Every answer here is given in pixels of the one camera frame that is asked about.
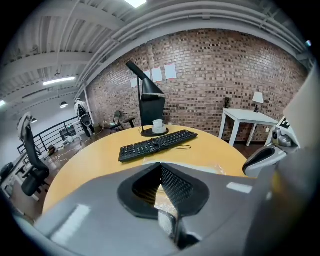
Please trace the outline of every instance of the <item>yellow table surface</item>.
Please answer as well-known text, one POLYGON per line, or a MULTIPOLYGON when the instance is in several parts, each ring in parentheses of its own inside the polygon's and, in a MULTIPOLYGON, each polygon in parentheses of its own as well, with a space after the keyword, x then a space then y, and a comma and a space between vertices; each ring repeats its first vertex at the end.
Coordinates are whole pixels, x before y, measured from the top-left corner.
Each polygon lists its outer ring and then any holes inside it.
POLYGON ((222 170, 221 174, 225 175, 246 177, 242 167, 247 159, 228 143, 201 130, 177 125, 167 125, 167 127, 169 134, 181 130, 197 133, 197 138, 184 143, 192 148, 172 148, 145 158, 121 163, 118 161, 121 147, 151 138, 142 137, 139 127, 113 133, 84 148, 60 170, 47 193, 43 212, 94 178, 137 167, 149 161, 184 163, 222 170))

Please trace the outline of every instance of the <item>white table lamp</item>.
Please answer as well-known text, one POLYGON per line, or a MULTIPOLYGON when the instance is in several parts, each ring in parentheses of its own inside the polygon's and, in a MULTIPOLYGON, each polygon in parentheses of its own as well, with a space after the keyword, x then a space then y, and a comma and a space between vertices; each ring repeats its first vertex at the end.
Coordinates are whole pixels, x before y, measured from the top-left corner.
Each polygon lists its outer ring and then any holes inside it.
MULTIPOLYGON (((262 92, 256 91, 254 93, 252 101, 255 103, 261 103, 261 104, 264 103, 264 96, 263 96, 262 92)), ((257 104, 255 104, 254 112, 258 112, 258 105, 257 104)))

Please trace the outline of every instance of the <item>paper sheet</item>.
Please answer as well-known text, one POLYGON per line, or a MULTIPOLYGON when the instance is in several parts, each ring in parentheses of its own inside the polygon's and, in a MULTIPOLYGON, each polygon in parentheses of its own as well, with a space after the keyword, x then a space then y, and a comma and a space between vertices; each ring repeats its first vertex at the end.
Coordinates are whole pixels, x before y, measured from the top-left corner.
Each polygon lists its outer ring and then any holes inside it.
POLYGON ((150 70, 144 71, 143 73, 151 79, 150 70))
POLYGON ((162 81, 161 67, 157 67, 157 68, 152 69, 152 78, 153 78, 154 82, 161 82, 162 81))
POLYGON ((138 86, 137 78, 131 79, 130 83, 131 83, 131 88, 138 86))
POLYGON ((165 70, 165 79, 175 79, 177 78, 177 72, 176 72, 176 65, 175 64, 169 64, 164 66, 165 70))

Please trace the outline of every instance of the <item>lamp base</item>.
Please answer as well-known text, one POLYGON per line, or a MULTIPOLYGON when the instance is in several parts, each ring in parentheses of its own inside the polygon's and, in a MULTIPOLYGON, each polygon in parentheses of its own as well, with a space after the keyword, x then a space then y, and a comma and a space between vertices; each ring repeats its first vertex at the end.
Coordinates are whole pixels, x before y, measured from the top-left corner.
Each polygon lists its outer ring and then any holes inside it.
POLYGON ((169 132, 169 129, 167 128, 165 132, 163 133, 154 133, 152 131, 152 128, 148 129, 148 130, 144 130, 141 132, 141 136, 142 137, 157 137, 157 136, 162 136, 165 135, 169 132))

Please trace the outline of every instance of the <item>floor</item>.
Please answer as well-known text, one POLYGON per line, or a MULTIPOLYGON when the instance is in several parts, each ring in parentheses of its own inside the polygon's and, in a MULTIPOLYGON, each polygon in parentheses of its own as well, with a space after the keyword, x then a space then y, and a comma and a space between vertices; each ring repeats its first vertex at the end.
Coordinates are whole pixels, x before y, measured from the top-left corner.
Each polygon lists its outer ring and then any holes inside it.
MULTIPOLYGON (((110 130, 103 130, 91 139, 88 139, 86 135, 82 135, 82 142, 80 139, 76 139, 73 143, 67 145, 63 150, 54 153, 47 161, 50 169, 50 176, 46 180, 48 184, 51 184, 61 168, 70 160, 80 149, 84 149, 90 144, 108 136, 110 130)), ((234 147, 242 153, 246 158, 249 158, 256 150, 263 147, 262 144, 252 143, 250 146, 245 144, 236 143, 234 147)), ((32 197, 26 196, 20 185, 16 182, 13 186, 12 196, 10 198, 12 204, 22 213, 24 213, 25 219, 30 223, 35 222, 42 214, 46 193, 43 191, 41 194, 36 193, 39 197, 39 201, 35 201, 32 197)))

